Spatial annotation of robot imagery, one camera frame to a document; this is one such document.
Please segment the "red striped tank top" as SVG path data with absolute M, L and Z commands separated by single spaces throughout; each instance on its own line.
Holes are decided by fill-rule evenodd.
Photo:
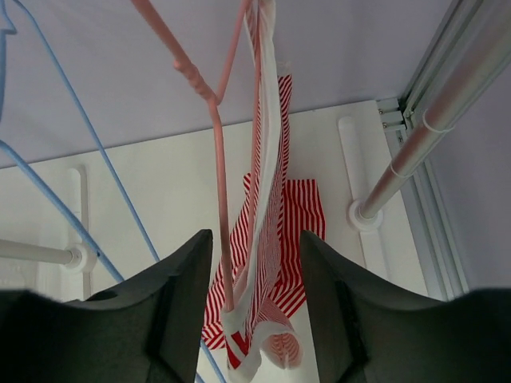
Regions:
M 234 308 L 225 310 L 224 276 L 218 270 L 208 291 L 202 337 L 224 349 L 228 378 L 249 382 L 263 359 L 281 369 L 301 364 L 303 347 L 291 316 L 305 303 L 299 237 L 326 234 L 314 180 L 293 180 L 289 106 L 292 76 L 275 59 L 273 1 L 249 6 L 244 26 L 259 68 L 258 109 L 252 168 L 244 176 L 244 203 L 229 236 Z

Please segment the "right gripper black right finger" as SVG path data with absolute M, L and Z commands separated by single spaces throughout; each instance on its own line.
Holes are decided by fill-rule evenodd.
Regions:
M 320 381 L 509 381 L 509 290 L 438 301 L 378 277 L 309 231 L 299 245 Z

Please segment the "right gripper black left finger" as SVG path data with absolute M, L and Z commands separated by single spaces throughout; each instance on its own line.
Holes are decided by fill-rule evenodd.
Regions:
M 192 382 L 212 232 L 85 301 L 1 293 L 4 382 Z

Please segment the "pink wire hanger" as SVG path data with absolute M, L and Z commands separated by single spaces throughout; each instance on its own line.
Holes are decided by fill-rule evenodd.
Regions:
M 184 49 L 172 34 L 163 18 L 149 1 L 134 1 L 133 5 L 153 29 L 158 38 L 164 43 L 174 56 L 174 69 L 180 72 L 188 81 L 188 84 L 201 96 L 207 103 L 208 111 L 212 119 L 212 127 L 215 141 L 216 151 L 216 178 L 220 220 L 220 245 L 221 245 L 221 266 L 224 276 L 224 293 L 226 311 L 233 310 L 234 297 L 232 286 L 232 262 L 229 243 L 228 228 L 228 190 L 227 177 L 225 169 L 225 151 L 224 151 L 224 134 L 222 122 L 218 106 L 224 99 L 224 94 L 228 86 L 228 80 L 232 71 L 238 42 L 240 39 L 241 27 L 244 21 L 244 15 L 252 3 L 250 1 L 242 1 L 237 14 L 235 29 L 229 46 L 228 55 L 224 63 L 224 69 L 220 77 L 220 83 L 216 91 L 207 84 L 200 74 L 198 68 L 192 63 Z

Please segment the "blue wire hanger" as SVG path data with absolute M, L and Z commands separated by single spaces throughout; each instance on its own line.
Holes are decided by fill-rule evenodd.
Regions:
M 212 133 L 130 2 L 4 1 L 1 36 L 2 140 L 124 278 L 217 230 Z

